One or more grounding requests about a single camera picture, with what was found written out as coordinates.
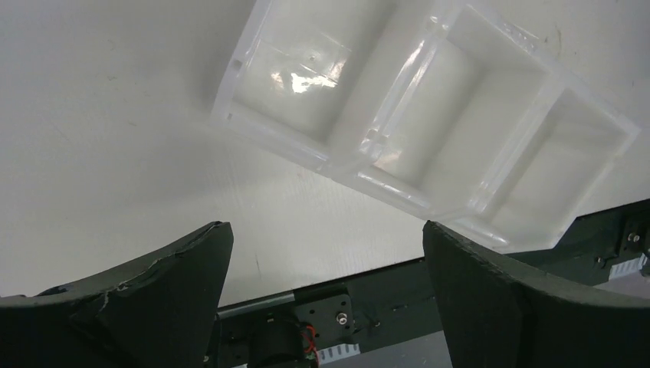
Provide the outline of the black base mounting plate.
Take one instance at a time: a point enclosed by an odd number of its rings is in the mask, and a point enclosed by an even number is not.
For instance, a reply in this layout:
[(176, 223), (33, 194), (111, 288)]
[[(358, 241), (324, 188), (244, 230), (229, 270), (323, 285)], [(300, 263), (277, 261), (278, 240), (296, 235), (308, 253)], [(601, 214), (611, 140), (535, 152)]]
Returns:
[[(553, 249), (506, 255), (569, 281), (649, 302), (649, 203), (579, 217)], [(453, 366), (425, 255), (223, 307), (207, 367), (281, 365), (287, 320), (303, 331), (291, 367)]]

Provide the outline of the white foam compartment tray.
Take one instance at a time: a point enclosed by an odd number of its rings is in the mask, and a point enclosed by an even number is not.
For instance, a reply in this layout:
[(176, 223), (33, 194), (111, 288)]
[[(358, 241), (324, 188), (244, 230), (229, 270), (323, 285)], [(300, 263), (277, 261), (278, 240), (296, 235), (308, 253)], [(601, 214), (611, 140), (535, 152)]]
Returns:
[(553, 248), (639, 134), (480, 1), (258, 1), (211, 118), (500, 253)]

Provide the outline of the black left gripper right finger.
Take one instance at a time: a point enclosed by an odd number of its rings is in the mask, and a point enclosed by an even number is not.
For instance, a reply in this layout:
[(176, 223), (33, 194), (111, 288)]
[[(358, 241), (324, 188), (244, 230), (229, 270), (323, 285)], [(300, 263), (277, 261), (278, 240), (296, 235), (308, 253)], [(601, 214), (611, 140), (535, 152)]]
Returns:
[(578, 284), (436, 222), (422, 239), (455, 367), (647, 367), (649, 302)]

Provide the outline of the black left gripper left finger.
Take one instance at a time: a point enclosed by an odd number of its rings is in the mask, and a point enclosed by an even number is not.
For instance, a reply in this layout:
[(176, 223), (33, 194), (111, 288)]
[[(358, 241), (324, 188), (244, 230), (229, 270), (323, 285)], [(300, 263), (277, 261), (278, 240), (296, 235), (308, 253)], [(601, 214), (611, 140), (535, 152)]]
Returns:
[(234, 236), (211, 222), (116, 267), (1, 299), (3, 367), (200, 367)]

